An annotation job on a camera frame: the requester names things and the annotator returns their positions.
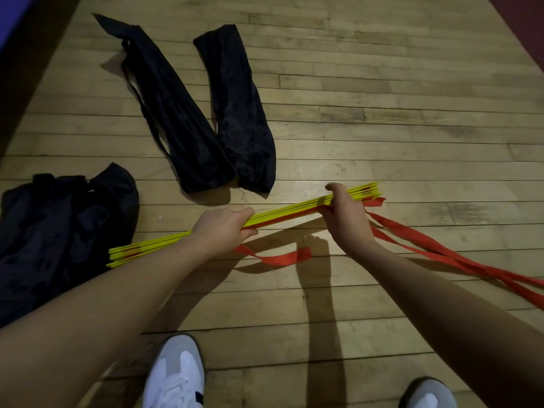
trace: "forearm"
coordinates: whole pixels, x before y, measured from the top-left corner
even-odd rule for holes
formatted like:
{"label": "forearm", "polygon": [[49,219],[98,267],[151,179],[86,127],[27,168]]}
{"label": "forearm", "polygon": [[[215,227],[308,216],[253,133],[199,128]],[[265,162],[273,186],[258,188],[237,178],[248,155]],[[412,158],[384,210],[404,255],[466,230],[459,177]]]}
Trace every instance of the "forearm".
{"label": "forearm", "polygon": [[544,399],[544,336],[517,318],[379,245],[353,258],[432,348],[489,406]]}
{"label": "forearm", "polygon": [[75,405],[179,283],[204,263],[199,240],[112,269],[0,331],[0,405]]}

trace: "white sneaker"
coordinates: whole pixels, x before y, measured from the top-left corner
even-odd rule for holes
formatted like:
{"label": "white sneaker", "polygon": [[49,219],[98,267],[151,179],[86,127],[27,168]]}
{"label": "white sneaker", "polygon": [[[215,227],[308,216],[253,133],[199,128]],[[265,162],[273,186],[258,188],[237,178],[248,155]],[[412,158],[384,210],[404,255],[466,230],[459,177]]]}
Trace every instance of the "white sneaker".
{"label": "white sneaker", "polygon": [[457,403],[452,391],[438,379],[421,377],[408,386],[399,408],[457,408]]}
{"label": "white sneaker", "polygon": [[204,366],[188,335],[169,338],[147,377],[142,408],[201,408]]}

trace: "right hand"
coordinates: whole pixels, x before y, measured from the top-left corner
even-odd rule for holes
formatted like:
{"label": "right hand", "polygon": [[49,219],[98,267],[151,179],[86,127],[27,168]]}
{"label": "right hand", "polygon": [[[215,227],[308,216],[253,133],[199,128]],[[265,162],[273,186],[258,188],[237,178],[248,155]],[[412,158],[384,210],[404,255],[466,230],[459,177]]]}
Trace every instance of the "right hand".
{"label": "right hand", "polygon": [[319,212],[338,246],[349,256],[363,248],[378,247],[363,204],[354,200],[343,184],[329,183],[325,189],[332,191],[333,199],[330,207],[323,206]]}

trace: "shoelace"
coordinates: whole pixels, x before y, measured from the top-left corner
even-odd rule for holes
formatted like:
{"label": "shoelace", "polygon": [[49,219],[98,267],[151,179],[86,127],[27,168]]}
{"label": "shoelace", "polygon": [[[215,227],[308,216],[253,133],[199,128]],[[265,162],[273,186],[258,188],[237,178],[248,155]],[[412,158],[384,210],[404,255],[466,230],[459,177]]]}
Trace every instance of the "shoelace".
{"label": "shoelace", "polygon": [[196,406],[195,392],[187,388],[189,379],[181,373],[167,377],[160,386],[153,408],[192,408]]}

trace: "wooden floor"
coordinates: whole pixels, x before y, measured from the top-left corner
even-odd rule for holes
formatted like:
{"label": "wooden floor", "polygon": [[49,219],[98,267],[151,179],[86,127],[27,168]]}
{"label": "wooden floor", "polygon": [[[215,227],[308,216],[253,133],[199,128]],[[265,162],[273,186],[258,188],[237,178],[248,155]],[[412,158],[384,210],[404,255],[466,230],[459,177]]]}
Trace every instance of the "wooden floor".
{"label": "wooden floor", "polygon": [[[120,77],[120,41],[90,12],[141,25],[211,117],[191,41],[235,23],[276,140],[268,198],[225,188],[186,198]],[[33,173],[137,180],[136,240],[191,228],[210,205],[263,211],[379,180],[377,209],[467,257],[544,276],[544,75],[487,0],[82,0],[0,165],[2,190]],[[208,407],[395,407],[431,375],[460,407],[482,403],[432,352],[317,217],[269,226],[271,269],[226,256],[194,273],[81,407],[138,404],[174,331],[199,342]],[[391,250],[403,253],[394,246]],[[484,281],[441,273],[544,329],[544,314]]]}

